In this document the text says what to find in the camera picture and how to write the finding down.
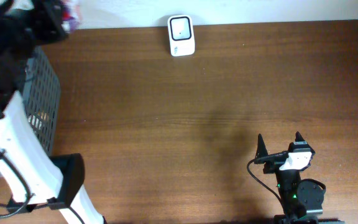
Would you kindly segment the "red purple tissue pack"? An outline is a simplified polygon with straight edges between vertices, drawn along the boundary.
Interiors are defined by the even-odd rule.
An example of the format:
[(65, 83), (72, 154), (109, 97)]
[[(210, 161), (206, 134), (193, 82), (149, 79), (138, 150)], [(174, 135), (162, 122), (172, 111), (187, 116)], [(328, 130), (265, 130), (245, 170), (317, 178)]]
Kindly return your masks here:
[(77, 30), (81, 23), (80, 0), (63, 0), (63, 24), (66, 33)]

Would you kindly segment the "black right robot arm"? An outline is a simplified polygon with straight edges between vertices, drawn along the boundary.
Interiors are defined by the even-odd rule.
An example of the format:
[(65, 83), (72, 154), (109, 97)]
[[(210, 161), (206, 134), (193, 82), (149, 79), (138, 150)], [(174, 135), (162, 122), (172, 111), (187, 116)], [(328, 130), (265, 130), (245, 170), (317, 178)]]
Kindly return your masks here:
[[(274, 194), (282, 209), (282, 215), (275, 215), (274, 223), (342, 223), (335, 218), (320, 219), (323, 214), (326, 186), (314, 179), (302, 179), (300, 172), (311, 165), (315, 155), (314, 149), (295, 133), (295, 140), (286, 151), (269, 154), (261, 134), (257, 137), (257, 150), (254, 159), (247, 164), (248, 173), (263, 187)], [(250, 170), (250, 164), (262, 164), (264, 174), (274, 174), (277, 180), (275, 192)]]

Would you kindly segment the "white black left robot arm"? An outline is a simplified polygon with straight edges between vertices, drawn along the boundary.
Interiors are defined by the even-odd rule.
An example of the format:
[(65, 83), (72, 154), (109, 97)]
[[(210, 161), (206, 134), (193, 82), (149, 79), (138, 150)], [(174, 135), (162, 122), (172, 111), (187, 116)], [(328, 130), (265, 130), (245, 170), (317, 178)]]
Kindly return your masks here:
[(49, 208), (68, 223), (106, 221), (86, 192), (82, 156), (51, 154), (61, 88), (42, 47), (79, 23), (78, 1), (0, 1), (0, 174), (12, 192), (5, 218)]

